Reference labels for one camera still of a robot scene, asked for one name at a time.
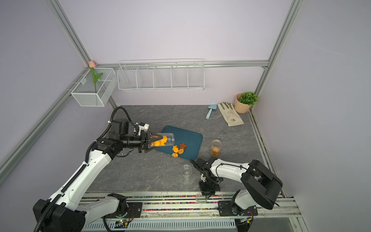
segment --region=metal bracket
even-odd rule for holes
[[[132,218],[133,217],[133,211],[134,211],[134,218],[140,218],[140,215],[142,213],[142,202],[127,202],[129,208],[128,213],[124,216],[124,218]],[[112,213],[106,216],[106,218],[118,218],[116,217],[117,213]]]
[[[218,201],[218,210],[220,216],[236,216],[236,214],[234,214],[232,211],[232,204],[230,200]],[[253,214],[253,216],[258,215],[256,206],[248,207],[241,216],[249,216],[251,214]]]
[[[294,20],[302,6],[302,3],[303,3],[304,0],[293,0],[292,1],[292,4],[290,6],[290,9],[289,9],[289,12],[287,13],[287,16],[286,16],[286,19],[285,19],[285,22],[282,26],[282,29],[281,29],[281,32],[280,34],[278,35],[278,38],[277,38],[277,41],[273,47],[273,50],[272,50],[272,53],[270,54],[269,56],[269,63],[268,63],[268,67],[272,67],[272,65],[274,64],[276,58],[278,57],[278,54],[280,52],[280,50],[282,49],[283,47],[283,44],[285,42],[285,39],[287,38],[287,35],[289,34],[290,32],[290,28],[291,26],[293,25],[294,23]],[[267,80],[267,77],[270,73],[271,69],[269,68],[264,68],[264,72],[262,74],[262,77],[260,78],[260,81],[255,89],[255,94],[257,96],[260,95],[260,92],[262,91],[263,87],[264,87],[264,84]]]

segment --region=pink tulip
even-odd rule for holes
[[[96,65],[95,65],[94,61],[89,61],[89,67],[90,68],[96,68]]]

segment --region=white wire basket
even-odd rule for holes
[[[202,59],[119,61],[118,88],[122,91],[205,88]]]
[[[117,85],[113,68],[94,68],[94,71],[96,74],[103,73],[96,82],[96,90],[89,70],[71,92],[80,106],[105,106]]]

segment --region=black cable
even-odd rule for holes
[[[126,155],[124,155],[124,156],[118,156],[118,155],[116,155],[116,157],[120,157],[120,158],[122,158],[122,157],[127,157],[133,150],[134,150],[135,148],[133,148],[133,149],[131,149],[130,151],[128,151],[128,153],[126,153]]]
[[[106,216],[103,216],[102,217],[103,218],[103,224],[104,224],[104,227],[106,228],[106,230],[108,231],[108,232],[112,232],[112,230],[108,227],[108,225],[107,225],[107,222],[106,222]]]
[[[86,150],[86,153],[85,153],[85,162],[88,163],[89,162],[89,154],[90,154],[90,150],[92,149],[93,145],[96,143],[97,140],[103,138],[107,132],[109,131],[109,129],[111,128],[111,121],[114,119],[117,111],[119,109],[122,109],[126,116],[128,117],[128,120],[130,121],[130,123],[135,127],[135,129],[137,130],[137,134],[139,133],[139,127],[137,125],[135,125],[132,121],[131,121],[131,118],[128,114],[128,112],[125,110],[124,107],[122,106],[118,106],[116,107],[112,114],[111,114],[111,118],[110,118],[110,121],[109,121],[109,124],[106,128],[106,130],[94,141],[90,144],[90,146],[88,147],[88,149]],[[81,168],[76,172],[76,174],[67,182],[67,184],[62,188],[61,190],[61,193],[64,193],[68,187],[76,180],[76,178],[82,173],[82,171],[85,169],[86,167],[86,164],[83,164],[81,166]],[[41,214],[40,218],[38,219],[37,223],[36,223],[36,226],[35,226],[35,229],[33,230],[34,232],[39,232],[40,230],[40,227],[41,227],[41,224],[44,222],[44,220],[50,216],[50,214],[54,211],[54,207],[55,207],[55,203],[59,200],[59,198],[61,197],[62,195],[61,194],[58,194],[51,202],[50,204],[46,207],[46,209],[44,210],[44,212]]]
[[[39,232],[40,230],[40,227],[41,227],[41,224],[44,222],[44,220],[46,219],[46,216],[48,215],[50,209],[54,206],[54,204],[57,202],[57,200],[61,197],[62,195],[61,194],[58,194],[53,200],[52,202],[46,207],[46,209],[44,210],[44,212],[41,214],[40,218],[38,219],[37,223],[36,223],[36,226],[35,226],[35,229],[33,230],[33,232]]]
[[[242,165],[237,166],[237,165],[233,165],[233,164],[224,164],[224,163],[221,163],[220,165],[230,165],[230,166],[235,166],[235,167],[239,167],[240,169],[246,169],[246,171],[247,171],[247,168],[243,167]],[[219,167],[220,165],[216,166],[216,169],[215,169],[215,173],[216,173],[216,175],[218,176],[218,178],[219,178],[219,175],[218,175],[217,170],[218,170],[218,167]]]

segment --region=gray marble tabletop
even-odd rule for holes
[[[220,158],[224,161],[249,163],[252,159],[262,161],[262,156],[248,114],[240,114],[243,125],[228,127],[219,109],[213,110],[210,119],[205,119],[209,109],[205,105],[141,105],[123,106],[134,122],[145,122],[150,130],[160,133],[166,125],[183,128],[203,135],[198,157],[208,160],[210,145],[214,139],[222,141]],[[117,116],[124,117],[119,111]],[[174,158],[157,150],[138,153],[135,149],[127,157],[114,158],[99,173],[88,191],[142,192],[142,191],[199,191],[200,173],[192,168],[191,181],[185,183],[180,169],[191,163]],[[234,192],[244,186],[224,179],[221,191]]]

